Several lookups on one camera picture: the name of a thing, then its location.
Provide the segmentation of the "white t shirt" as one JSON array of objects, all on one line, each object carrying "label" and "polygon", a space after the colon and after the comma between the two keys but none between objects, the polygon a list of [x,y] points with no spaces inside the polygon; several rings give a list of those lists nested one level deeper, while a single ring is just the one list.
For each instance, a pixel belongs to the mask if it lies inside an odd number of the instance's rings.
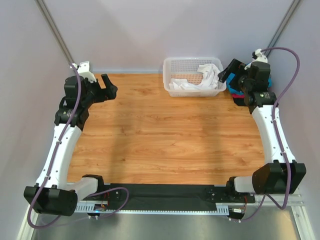
[{"label": "white t shirt", "polygon": [[218,89],[220,69],[213,63],[200,64],[196,73],[176,73],[170,77],[173,91],[215,91]]}]

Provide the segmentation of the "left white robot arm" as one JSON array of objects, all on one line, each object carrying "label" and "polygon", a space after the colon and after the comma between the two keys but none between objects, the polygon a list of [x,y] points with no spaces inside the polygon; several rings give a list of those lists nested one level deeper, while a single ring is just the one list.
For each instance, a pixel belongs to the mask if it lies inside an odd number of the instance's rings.
[{"label": "left white robot arm", "polygon": [[89,82],[83,76],[71,76],[65,80],[65,96],[55,113],[54,135],[47,160],[33,186],[26,186],[23,196],[38,214],[71,216],[79,201],[90,196],[99,201],[105,196],[101,175],[85,174],[81,180],[67,184],[68,169],[76,143],[89,117],[89,108],[96,103],[114,100],[118,88],[107,74],[99,82]]}]

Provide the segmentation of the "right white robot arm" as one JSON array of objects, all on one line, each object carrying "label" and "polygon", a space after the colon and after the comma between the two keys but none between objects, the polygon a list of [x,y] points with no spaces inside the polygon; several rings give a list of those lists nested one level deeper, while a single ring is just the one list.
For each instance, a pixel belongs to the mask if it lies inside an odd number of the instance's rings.
[{"label": "right white robot arm", "polygon": [[230,86],[243,92],[244,104],[258,127],[264,152],[264,166],[251,176],[233,177],[234,184],[226,187],[225,196],[231,202],[238,201],[244,193],[291,195],[307,172],[286,141],[276,94],[269,90],[270,73],[271,67],[265,61],[254,61],[247,67],[233,59],[218,75],[222,83],[232,76]]}]

